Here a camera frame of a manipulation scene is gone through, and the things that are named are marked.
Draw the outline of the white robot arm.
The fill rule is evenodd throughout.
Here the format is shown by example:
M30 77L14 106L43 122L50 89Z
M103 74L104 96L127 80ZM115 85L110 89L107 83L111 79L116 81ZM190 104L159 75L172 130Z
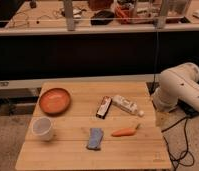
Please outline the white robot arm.
M199 67L191 62L163 70L152 94L156 109L169 112L181 100L199 112Z

